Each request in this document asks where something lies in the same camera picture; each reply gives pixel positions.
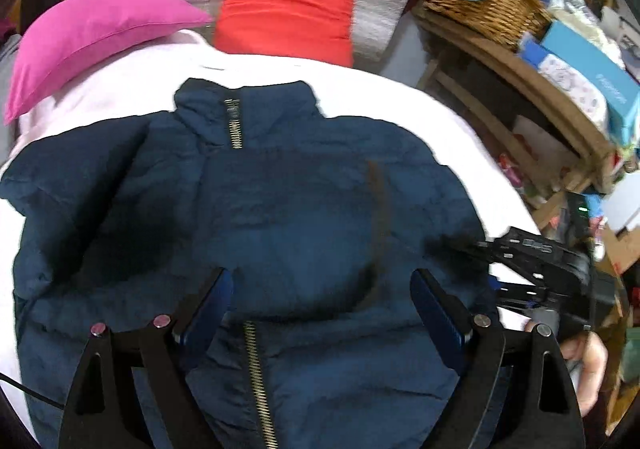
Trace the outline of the person right hand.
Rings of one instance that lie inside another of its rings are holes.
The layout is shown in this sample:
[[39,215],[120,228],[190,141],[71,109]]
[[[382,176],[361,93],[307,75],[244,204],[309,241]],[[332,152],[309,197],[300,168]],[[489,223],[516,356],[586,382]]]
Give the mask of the person right hand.
[[580,415],[585,417],[596,405],[603,383],[608,350],[597,333],[586,331],[560,344],[566,361],[582,364],[576,388]]

